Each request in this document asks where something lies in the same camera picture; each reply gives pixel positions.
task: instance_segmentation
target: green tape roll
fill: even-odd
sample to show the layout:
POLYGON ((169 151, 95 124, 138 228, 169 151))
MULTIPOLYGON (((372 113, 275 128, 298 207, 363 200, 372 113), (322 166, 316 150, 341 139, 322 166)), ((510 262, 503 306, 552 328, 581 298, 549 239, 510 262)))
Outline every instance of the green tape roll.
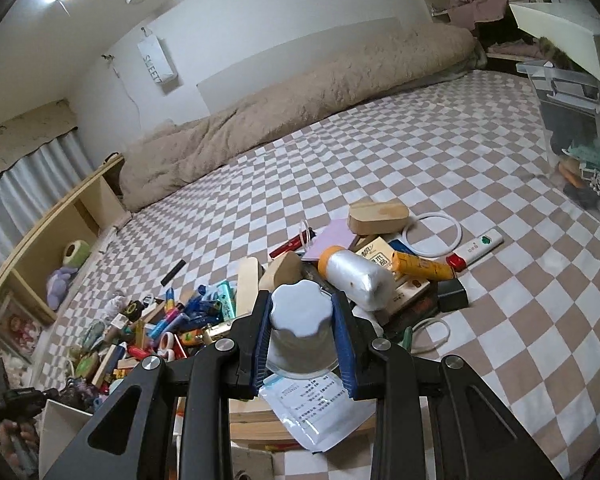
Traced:
POLYGON ((64 254, 62 255, 62 266, 75 267, 76 269, 79 269, 82 264, 87 261, 90 253, 91 248, 84 240, 76 240, 75 242, 71 242, 64 249, 64 254))

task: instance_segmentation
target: white glue stick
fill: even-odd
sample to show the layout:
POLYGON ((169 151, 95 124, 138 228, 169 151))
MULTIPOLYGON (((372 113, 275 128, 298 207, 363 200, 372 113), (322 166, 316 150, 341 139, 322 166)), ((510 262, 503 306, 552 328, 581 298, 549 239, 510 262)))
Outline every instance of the white glue stick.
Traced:
POLYGON ((504 238, 502 235, 496 229, 491 229, 485 232, 485 234, 458 247, 453 254, 446 257, 446 262, 453 270, 460 272, 461 270, 465 270, 475 260, 493 251, 503 241, 504 238))

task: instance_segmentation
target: yellow tube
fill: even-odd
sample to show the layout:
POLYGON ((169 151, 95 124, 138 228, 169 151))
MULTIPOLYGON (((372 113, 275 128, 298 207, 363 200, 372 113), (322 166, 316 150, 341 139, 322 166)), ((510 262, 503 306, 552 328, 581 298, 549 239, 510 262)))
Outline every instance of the yellow tube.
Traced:
POLYGON ((424 278, 432 282, 452 280, 456 274, 451 266, 425 260, 419 256, 394 251, 391 256, 391 270, 401 272, 416 278, 424 278))

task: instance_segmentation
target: mattress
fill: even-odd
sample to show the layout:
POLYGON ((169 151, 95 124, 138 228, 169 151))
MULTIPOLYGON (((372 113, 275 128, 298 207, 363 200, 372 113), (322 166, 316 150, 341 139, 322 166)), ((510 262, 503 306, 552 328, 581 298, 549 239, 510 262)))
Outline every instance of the mattress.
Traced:
MULTIPOLYGON (((526 78, 473 72, 346 110, 237 157, 120 230, 58 320, 41 386, 61 385, 68 346, 114 290, 158 294, 180 258, 187 265, 173 281, 176 295, 185 284, 235 279, 242 257, 266 262, 303 219, 318 229, 364 196, 400 198, 416 214, 450 214, 463 240, 493 227, 505 235, 461 274, 472 306, 445 316, 449 341, 424 356, 462 356, 566 476, 600 445, 600 224, 543 176, 542 135, 526 78)), ((431 247, 453 233, 431 222, 410 241, 431 247)), ((422 339, 437 339, 437 329, 422 339)), ((346 468, 328 453, 319 464, 290 453, 280 475, 328 478, 346 468)), ((356 475, 368 478, 370 462, 355 460, 356 475)))

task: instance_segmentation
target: purple notebook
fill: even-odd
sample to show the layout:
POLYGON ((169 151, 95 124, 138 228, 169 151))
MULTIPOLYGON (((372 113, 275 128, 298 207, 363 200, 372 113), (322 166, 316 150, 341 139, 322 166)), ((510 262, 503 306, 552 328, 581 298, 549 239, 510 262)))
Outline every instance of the purple notebook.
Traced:
POLYGON ((304 261, 316 262, 327 247, 340 245, 345 249, 349 249, 355 240, 356 235, 349 230, 346 218, 331 220, 331 223, 320 234, 309 241, 309 248, 302 259, 304 261))

